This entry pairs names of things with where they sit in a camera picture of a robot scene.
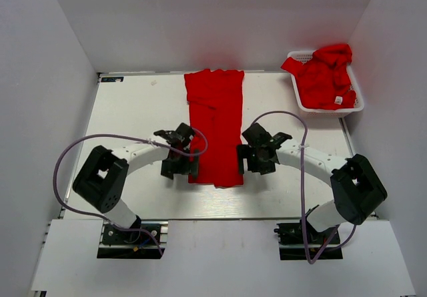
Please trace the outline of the red t shirt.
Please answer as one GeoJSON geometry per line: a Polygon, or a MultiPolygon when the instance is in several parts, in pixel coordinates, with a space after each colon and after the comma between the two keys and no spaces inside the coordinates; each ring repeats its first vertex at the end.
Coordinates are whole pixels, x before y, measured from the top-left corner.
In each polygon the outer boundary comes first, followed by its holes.
{"type": "Polygon", "coordinates": [[[241,141],[244,72],[205,69],[184,75],[190,126],[203,136],[195,136],[191,151],[207,151],[199,157],[198,176],[191,184],[212,184],[232,188],[244,184],[239,173],[237,146],[241,141]]]}

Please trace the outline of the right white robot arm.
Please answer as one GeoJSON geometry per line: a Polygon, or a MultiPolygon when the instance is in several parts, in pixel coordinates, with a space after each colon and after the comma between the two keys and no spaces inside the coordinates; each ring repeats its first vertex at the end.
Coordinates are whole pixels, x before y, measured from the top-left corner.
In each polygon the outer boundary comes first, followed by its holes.
{"type": "Polygon", "coordinates": [[[388,197],[371,163],[360,154],[351,158],[326,154],[286,133],[271,135],[258,123],[242,135],[247,144],[237,146],[239,173],[247,168],[264,175],[278,165],[289,166],[298,168],[302,177],[311,175],[331,187],[333,199],[312,208],[301,226],[308,242],[318,242],[327,229],[344,222],[359,226],[388,197]]]}

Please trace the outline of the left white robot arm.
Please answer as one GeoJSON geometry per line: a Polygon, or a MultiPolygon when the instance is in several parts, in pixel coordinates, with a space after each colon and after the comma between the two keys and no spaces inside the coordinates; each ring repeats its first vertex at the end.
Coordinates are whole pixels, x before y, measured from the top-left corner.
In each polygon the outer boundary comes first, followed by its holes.
{"type": "Polygon", "coordinates": [[[113,150],[92,149],[73,181],[72,189],[95,208],[100,217],[118,228],[127,243],[141,235],[141,219],[121,199],[127,176],[145,166],[161,163],[160,175],[198,177],[199,157],[207,151],[207,139],[196,128],[181,123],[175,130],[158,130],[147,139],[105,134],[132,143],[113,150]]]}

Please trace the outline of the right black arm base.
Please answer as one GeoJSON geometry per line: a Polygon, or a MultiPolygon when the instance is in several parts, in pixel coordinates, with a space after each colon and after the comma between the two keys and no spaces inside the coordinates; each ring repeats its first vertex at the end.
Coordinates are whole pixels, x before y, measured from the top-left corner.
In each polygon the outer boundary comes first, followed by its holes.
{"type": "MultiPolygon", "coordinates": [[[[342,260],[342,249],[340,235],[334,228],[328,228],[323,232],[316,232],[311,226],[307,227],[308,252],[311,260],[314,260],[321,247],[329,241],[325,250],[319,255],[318,260],[342,260]]],[[[277,224],[274,233],[278,237],[279,254],[281,261],[306,260],[306,252],[303,241],[303,230],[301,222],[284,222],[277,224]]]]}

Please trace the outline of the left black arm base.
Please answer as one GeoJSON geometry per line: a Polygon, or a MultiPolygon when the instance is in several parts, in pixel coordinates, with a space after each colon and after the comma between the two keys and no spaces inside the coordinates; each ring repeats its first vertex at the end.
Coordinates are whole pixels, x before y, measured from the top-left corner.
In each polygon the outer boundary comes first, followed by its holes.
{"type": "Polygon", "coordinates": [[[146,222],[141,228],[144,232],[125,233],[115,229],[111,224],[104,223],[99,246],[97,250],[98,259],[117,260],[159,260],[161,253],[153,236],[164,252],[167,242],[168,222],[146,222]]]}

